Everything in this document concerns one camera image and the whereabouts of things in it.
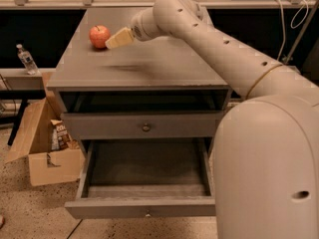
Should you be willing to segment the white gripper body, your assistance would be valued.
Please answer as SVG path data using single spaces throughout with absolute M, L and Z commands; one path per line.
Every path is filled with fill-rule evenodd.
M 131 29 L 134 36 L 140 41 L 148 41 L 160 36 L 165 36 L 165 32 L 156 24 L 152 8 L 137 13 L 132 18 Z

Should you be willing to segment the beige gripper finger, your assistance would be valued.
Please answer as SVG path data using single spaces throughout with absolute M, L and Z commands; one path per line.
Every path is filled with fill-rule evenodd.
M 134 35 L 130 28 L 124 27 L 119 30 L 116 34 L 112 35 L 106 42 L 105 45 L 108 49 L 115 49 L 121 46 L 126 46 L 134 41 Z

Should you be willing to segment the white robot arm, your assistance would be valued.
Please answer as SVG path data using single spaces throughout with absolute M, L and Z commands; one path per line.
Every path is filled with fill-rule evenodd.
M 191 0 L 156 0 L 106 44 L 180 38 L 242 97 L 214 138 L 218 239 L 319 239 L 319 88 L 202 12 Z

